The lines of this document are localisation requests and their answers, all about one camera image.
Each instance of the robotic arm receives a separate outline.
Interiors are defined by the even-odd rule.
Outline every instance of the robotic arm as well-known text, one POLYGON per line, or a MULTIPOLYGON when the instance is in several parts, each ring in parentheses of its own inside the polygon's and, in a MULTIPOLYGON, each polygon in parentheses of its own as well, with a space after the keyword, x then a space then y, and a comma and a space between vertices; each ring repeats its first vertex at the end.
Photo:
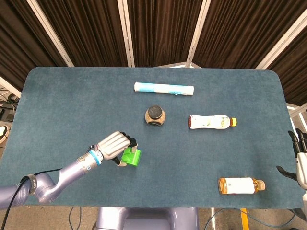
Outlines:
POLYGON ((297 181, 306 190, 306 193, 303 195, 303 202, 305 216, 307 216, 307 134, 298 128, 296 132, 298 138, 292 131, 289 131, 296 161, 296 173, 287 172, 281 166, 276 166, 276 168, 283 176, 297 181))
POLYGON ((19 191, 12 206, 23 205, 28 195, 35 195, 40 203, 51 203, 68 185, 99 166, 103 160, 113 160, 118 166, 126 166, 126 163, 121 162, 117 156, 127 147, 132 147, 132 153, 135 153, 136 140, 123 132, 114 132, 96 145, 89 147, 87 153, 76 161, 60 169, 59 181, 56 184, 49 174, 42 173, 27 175, 20 185, 0 187, 0 208, 9 206, 17 189, 19 191))

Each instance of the white pole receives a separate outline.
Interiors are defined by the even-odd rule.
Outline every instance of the white pole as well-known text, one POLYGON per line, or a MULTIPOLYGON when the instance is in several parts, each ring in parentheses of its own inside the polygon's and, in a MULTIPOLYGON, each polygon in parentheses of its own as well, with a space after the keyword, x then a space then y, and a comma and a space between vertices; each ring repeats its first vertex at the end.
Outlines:
POLYGON ((38 18, 39 22, 44 27, 45 31, 49 35, 51 41, 53 42, 54 46, 57 48, 59 54, 62 56, 67 66, 74 67, 74 64, 72 63, 71 58, 68 56, 62 42, 60 41, 59 37, 54 31, 52 25, 50 24, 49 20, 44 14, 42 8, 40 8, 38 2, 36 0, 27 0, 27 2, 30 5, 36 17, 38 18))

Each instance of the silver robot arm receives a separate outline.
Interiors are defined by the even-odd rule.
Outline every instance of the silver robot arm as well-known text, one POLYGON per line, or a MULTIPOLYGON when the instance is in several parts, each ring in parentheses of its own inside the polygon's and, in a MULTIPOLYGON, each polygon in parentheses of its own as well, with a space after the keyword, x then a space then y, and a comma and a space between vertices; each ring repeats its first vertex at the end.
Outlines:
MULTIPOLYGON (((125 133, 114 132, 98 144, 91 146, 89 151, 76 161, 62 168, 59 171, 59 181, 55 184, 49 174, 28 175, 27 179, 21 183, 12 206, 23 205, 28 195, 36 196, 40 203, 51 203, 60 193, 72 182, 78 180, 93 168, 99 166, 103 159, 113 160, 118 166, 126 166, 117 156, 127 147, 132 147, 135 151, 137 143, 134 138, 130 138, 125 133)), ((19 187, 18 184, 0 187, 0 208, 7 208, 13 195, 19 187)))

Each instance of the felt table surface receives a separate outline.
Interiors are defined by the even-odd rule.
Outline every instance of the felt table surface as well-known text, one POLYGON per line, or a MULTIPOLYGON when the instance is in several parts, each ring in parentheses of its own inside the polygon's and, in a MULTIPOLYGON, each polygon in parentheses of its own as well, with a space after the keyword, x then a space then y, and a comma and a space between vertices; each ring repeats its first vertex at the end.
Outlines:
MULTIPOLYGON (((88 146, 124 131, 136 138, 138 167, 112 161, 67 187, 53 205, 101 207, 302 206, 304 191, 276 165, 295 172, 291 122, 276 73, 248 69, 48 68, 25 82, 0 163, 0 186, 64 167, 88 146), (135 92, 135 82, 194 86, 193 96, 135 92), (166 113, 150 126, 151 105, 166 113), (227 115, 237 126, 189 129, 189 115, 227 115), (253 177, 266 189, 221 195, 221 177, 253 177)), ((50 173, 54 181, 58 172, 50 173)), ((30 197, 28 204, 38 204, 30 197)))

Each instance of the white label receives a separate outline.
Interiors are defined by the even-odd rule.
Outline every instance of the white label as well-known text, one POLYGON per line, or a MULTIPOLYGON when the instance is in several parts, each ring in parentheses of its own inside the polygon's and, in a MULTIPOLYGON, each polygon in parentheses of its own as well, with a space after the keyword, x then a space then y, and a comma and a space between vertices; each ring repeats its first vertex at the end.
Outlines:
POLYGON ((253 179, 248 178, 225 178, 228 194, 253 194, 255 187, 253 179))

